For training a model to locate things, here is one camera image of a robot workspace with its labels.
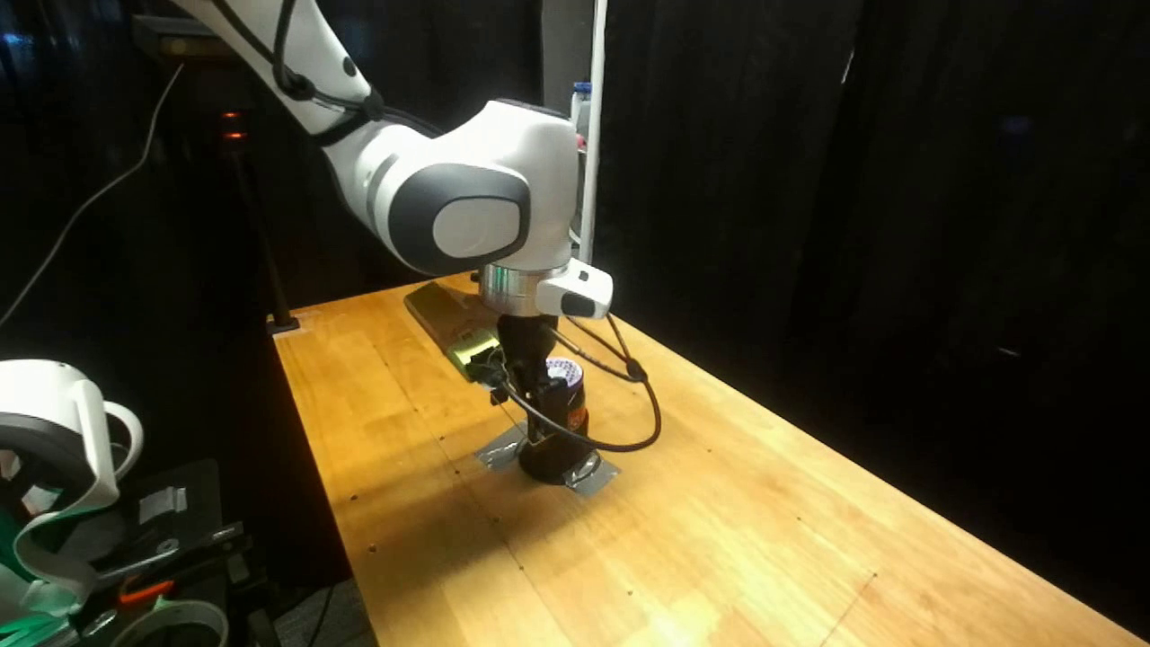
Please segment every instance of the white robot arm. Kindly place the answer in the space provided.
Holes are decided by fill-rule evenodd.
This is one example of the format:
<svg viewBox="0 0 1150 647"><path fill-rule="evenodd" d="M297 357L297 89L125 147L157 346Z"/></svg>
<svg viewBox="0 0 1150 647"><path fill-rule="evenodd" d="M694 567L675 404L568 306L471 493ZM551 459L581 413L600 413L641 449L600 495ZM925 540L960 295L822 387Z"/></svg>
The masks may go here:
<svg viewBox="0 0 1150 647"><path fill-rule="evenodd" d="M505 318L604 318L615 279L572 255L580 150L568 120L488 102L453 132L380 115L318 0L178 0L325 147L345 205L418 272L481 272Z"/></svg>

